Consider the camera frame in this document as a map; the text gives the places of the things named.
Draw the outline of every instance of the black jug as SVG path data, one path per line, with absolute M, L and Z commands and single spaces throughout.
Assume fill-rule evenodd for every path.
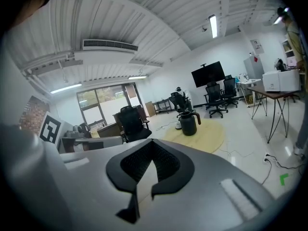
M 186 111 L 180 114 L 182 131 L 187 136 L 194 135 L 197 132 L 197 126 L 193 116 L 197 116 L 198 124 L 201 125 L 200 115 L 197 112 Z

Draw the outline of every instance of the poster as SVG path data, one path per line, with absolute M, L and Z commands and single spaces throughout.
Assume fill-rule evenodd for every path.
M 264 53 L 263 47 L 258 39 L 251 40 L 250 42 L 254 47 L 256 55 Z

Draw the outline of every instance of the white tile floor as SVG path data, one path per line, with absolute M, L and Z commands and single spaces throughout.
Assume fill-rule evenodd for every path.
M 229 112 L 224 113 L 223 119 L 220 115 L 213 115 L 214 120 L 221 123 L 226 130 L 226 138 L 220 148 L 214 154 L 228 160 L 236 167 L 241 169 L 249 176 L 262 182 L 270 169 L 268 163 L 263 163 L 265 152 L 275 156 L 282 166 L 295 167 L 302 162 L 299 157 L 293 154 L 293 144 L 302 124 L 304 114 L 304 103 L 296 101 L 290 104 L 290 124 L 288 137 L 285 137 L 282 118 L 269 144 L 267 138 L 270 133 L 274 101 L 268 99 L 268 116 L 262 106 L 257 110 L 254 119 L 251 119 L 253 107 L 247 108 L 243 101 L 239 101 L 238 108 L 230 105 Z M 196 108 L 202 118 L 209 118 L 208 110 L 200 107 Z M 284 110 L 287 118 L 287 107 Z M 169 114 L 159 114 L 148 118 L 150 120 L 149 128 L 152 131 L 150 138 L 162 139 L 170 127 L 175 126 L 177 112 Z M 280 175 L 288 173 L 285 178 L 285 185 L 281 185 Z M 275 197 L 278 198 L 283 193 L 294 188 L 300 179 L 297 169 L 285 169 L 277 167 L 272 163 L 270 175 L 264 186 Z

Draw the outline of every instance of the ceiling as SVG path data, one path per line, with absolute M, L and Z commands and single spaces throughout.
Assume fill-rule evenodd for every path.
M 123 81 L 140 73 L 150 75 L 212 41 L 208 18 L 213 14 L 218 37 L 224 37 L 238 32 L 241 24 L 270 21 L 281 4 L 280 0 L 51 0 L 12 29 L 6 45 L 25 77 L 45 92 L 79 82 Z M 84 65 L 74 59 L 83 39 L 121 41 L 139 49 L 127 64 Z M 59 64 L 55 57 L 60 55 L 65 57 Z

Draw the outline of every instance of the computer monitor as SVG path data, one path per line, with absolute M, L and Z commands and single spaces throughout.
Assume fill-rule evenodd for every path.
M 205 86 L 208 82 L 217 82 L 225 79 L 225 73 L 223 72 L 220 62 L 216 62 L 193 71 L 192 77 L 196 87 L 201 87 Z

